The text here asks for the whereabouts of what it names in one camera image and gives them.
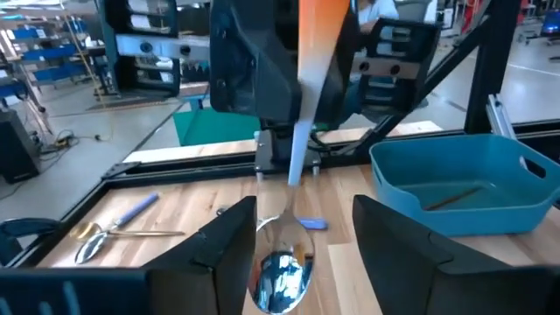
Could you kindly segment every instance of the concrete floor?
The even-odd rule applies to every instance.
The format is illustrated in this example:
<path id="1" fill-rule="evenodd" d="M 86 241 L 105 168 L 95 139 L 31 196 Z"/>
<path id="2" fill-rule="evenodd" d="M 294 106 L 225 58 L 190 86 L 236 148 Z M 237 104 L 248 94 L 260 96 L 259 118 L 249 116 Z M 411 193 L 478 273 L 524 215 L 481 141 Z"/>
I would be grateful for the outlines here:
<path id="1" fill-rule="evenodd" d="M 440 59 L 445 49 L 437 54 Z M 560 64 L 550 64 L 548 57 L 560 54 L 560 45 L 546 46 L 535 41 L 529 46 L 514 43 L 502 98 L 513 122 L 560 118 L 558 96 Z M 407 122 L 431 120 L 451 130 L 462 128 L 473 75 L 475 54 L 464 60 L 428 97 L 430 106 L 407 117 Z M 59 219 L 74 203 L 99 181 L 114 163 L 122 161 L 161 122 L 178 109 L 178 101 L 163 105 L 131 108 L 111 112 L 87 112 L 95 105 L 90 85 L 66 84 L 58 90 L 44 88 L 42 103 L 50 113 L 52 127 L 72 130 L 77 136 L 100 134 L 112 140 L 98 143 L 81 139 L 54 165 L 44 162 L 40 176 L 21 186 L 0 182 L 0 199 L 18 188 L 13 195 L 0 200 L 0 221 L 17 217 L 46 217 Z M 179 110 L 188 110 L 188 105 Z M 345 128 L 368 126 L 360 116 L 353 116 Z M 161 128 L 140 149 L 178 146 L 172 120 Z"/>

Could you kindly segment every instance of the wooden tabletop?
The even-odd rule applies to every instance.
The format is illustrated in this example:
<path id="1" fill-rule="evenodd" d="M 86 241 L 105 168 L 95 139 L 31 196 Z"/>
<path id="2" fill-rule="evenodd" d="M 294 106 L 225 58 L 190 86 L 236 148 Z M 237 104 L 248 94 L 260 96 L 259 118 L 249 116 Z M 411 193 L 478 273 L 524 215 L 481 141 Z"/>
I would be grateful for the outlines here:
<path id="1" fill-rule="evenodd" d="M 403 125 L 396 133 L 428 131 L 420 126 Z M 329 141 L 358 137 L 363 130 L 332 132 Z M 163 149 L 137 152 L 129 160 L 154 161 L 168 158 L 188 158 L 199 154 L 250 151 L 246 142 L 212 144 L 196 148 Z M 188 184 L 159 185 L 110 191 L 86 215 L 84 221 L 95 221 L 103 227 L 131 209 L 148 194 L 159 192 L 161 199 L 133 220 L 128 230 L 182 230 L 186 236 L 165 239 L 128 239 L 112 241 L 93 261 L 84 266 L 141 266 L 164 253 L 215 217 L 215 211 L 233 205 L 247 195 L 257 196 L 260 218 L 279 214 L 287 199 L 286 178 L 265 178 L 260 183 L 254 177 L 200 181 Z M 323 217 L 328 231 L 312 232 L 315 242 L 315 269 L 311 287 L 293 314 L 381 314 L 374 291 L 361 262 L 355 242 L 352 203 L 355 194 L 375 198 L 373 176 L 369 165 L 322 170 L 316 178 L 305 176 L 296 203 L 297 215 Z M 537 230 L 523 235 L 498 235 L 459 238 L 459 242 L 513 265 L 560 263 L 560 212 L 549 211 Z M 64 239 L 41 263 L 40 267 L 75 267 L 74 255 L 80 244 Z M 246 297 L 245 315 L 260 314 Z"/>

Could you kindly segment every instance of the workshop background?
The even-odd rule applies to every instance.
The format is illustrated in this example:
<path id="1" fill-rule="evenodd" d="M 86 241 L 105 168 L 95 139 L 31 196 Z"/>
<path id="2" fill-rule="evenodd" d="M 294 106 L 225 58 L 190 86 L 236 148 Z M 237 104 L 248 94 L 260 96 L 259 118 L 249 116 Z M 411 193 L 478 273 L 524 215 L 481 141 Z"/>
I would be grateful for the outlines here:
<path id="1" fill-rule="evenodd" d="M 208 5 L 190 2 L 178 2 L 180 30 L 205 36 Z M 399 11 L 410 13 L 413 8 L 413 16 L 442 24 L 444 32 L 434 65 L 451 50 L 479 6 L 476 0 L 396 3 Z M 513 123 L 560 118 L 556 91 L 560 87 L 560 63 L 555 63 L 560 45 L 554 45 L 554 38 L 539 37 L 542 16 L 559 4 L 551 0 L 522 3 L 501 90 Z M 158 9 L 154 2 L 138 0 L 131 5 Z M 9 139 L 12 133 L 5 126 L 18 120 L 15 124 L 21 126 L 19 138 L 24 129 L 24 146 L 32 153 L 30 159 L 36 163 L 31 164 L 38 173 L 24 180 L 8 180 L 15 181 L 11 184 L 0 178 L 0 221 L 18 217 L 59 219 L 111 165 L 123 161 L 132 151 L 217 141 L 212 135 L 227 133 L 221 129 L 227 125 L 213 122 L 199 126 L 207 136 L 193 138 L 189 134 L 193 125 L 204 123 L 191 121 L 192 109 L 200 104 L 205 109 L 209 107 L 207 64 L 182 65 L 184 84 L 178 99 L 160 101 L 119 95 L 107 70 L 95 2 L 64 2 L 64 8 L 60 8 L 58 0 L 0 2 L 0 97 L 2 114 L 7 117 L 0 121 L 0 155 L 11 150 L 6 144 L 13 144 Z M 90 67 L 83 65 L 84 60 Z M 413 112 L 405 122 L 432 121 L 444 130 L 463 128 L 475 61 L 476 51 L 428 96 L 428 106 Z M 254 124 L 247 122 L 253 120 L 235 119 L 247 127 L 240 133 L 252 134 Z M 354 115 L 341 128 L 371 125 L 364 117 Z M 234 139 L 223 136 L 219 140 Z M 8 172 L 11 167 L 3 164 L 0 170 Z"/>

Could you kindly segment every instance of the metal spoon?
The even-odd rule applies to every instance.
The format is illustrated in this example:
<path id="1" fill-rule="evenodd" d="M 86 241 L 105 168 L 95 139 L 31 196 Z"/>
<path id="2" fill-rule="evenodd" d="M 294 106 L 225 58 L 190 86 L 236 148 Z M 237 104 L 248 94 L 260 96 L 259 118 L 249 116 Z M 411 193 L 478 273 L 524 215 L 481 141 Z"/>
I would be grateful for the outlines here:
<path id="1" fill-rule="evenodd" d="M 283 314 L 301 302 L 309 288 L 315 246 L 294 215 L 296 188 L 280 216 L 264 220 L 256 231 L 248 291 L 262 312 Z"/>
<path id="2" fill-rule="evenodd" d="M 173 232 L 173 231 L 119 231 L 119 230 L 107 230 L 104 231 L 99 224 L 94 222 L 83 222 L 77 224 L 70 230 L 68 236 L 76 239 L 77 241 L 84 242 L 90 237 L 107 232 L 110 236 L 115 237 L 134 237 L 134 236 L 179 236 L 185 235 L 185 232 Z"/>

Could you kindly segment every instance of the blue bin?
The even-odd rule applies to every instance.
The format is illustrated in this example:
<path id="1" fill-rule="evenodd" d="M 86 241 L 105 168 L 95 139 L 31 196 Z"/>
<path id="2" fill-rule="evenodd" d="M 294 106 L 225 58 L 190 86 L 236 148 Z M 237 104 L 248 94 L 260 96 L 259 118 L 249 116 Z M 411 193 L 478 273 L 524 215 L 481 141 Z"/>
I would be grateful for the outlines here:
<path id="1" fill-rule="evenodd" d="M 442 235 L 529 232 L 560 197 L 560 166 L 503 136 L 387 141 L 369 153 L 379 201 Z"/>

